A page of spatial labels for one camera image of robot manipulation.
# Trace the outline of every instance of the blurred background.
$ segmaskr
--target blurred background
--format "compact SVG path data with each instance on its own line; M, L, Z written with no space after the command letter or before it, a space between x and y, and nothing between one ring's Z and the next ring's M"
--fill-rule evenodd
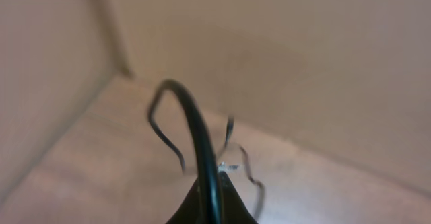
M260 223L431 222L431 0L0 1L0 223L166 222L195 176L145 121L165 78L214 148L238 119Z

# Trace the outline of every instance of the wall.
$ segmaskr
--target wall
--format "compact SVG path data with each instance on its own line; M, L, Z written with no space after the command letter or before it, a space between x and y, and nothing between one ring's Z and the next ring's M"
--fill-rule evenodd
M90 0L0 0L0 202L114 71Z
M138 77L431 192L431 0L113 1Z

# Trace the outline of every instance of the beige floor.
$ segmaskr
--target beige floor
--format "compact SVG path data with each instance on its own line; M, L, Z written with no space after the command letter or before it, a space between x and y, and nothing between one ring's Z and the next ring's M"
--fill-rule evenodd
M115 78L9 196L0 223L164 223L195 179L182 112L168 96L157 119L180 146L190 174L151 131L152 89ZM203 110L220 147L226 117ZM378 176L335 163L237 122L234 142L249 152L267 189L260 223L431 223L431 200ZM240 163L237 149L221 159ZM256 192L242 171L230 176L247 207Z

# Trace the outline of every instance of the beige wall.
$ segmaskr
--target beige wall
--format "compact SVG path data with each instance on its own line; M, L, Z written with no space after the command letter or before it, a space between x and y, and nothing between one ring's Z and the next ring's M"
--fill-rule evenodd
M141 78L431 192L431 0L113 1Z
M90 0L0 0L0 200L113 73Z

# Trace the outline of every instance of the curved black rod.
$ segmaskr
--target curved black rod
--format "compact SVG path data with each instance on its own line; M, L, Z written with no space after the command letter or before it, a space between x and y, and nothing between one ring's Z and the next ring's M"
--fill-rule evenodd
M222 189L217 175L216 161L209 139L208 131L202 117L188 91L177 81L168 79L162 82L148 109L148 122L156 134L178 155L183 167L183 156L171 141L162 133L156 122L154 112L164 91L175 93L183 107L189 130L195 146L197 173L199 179L201 214L204 223L224 223Z

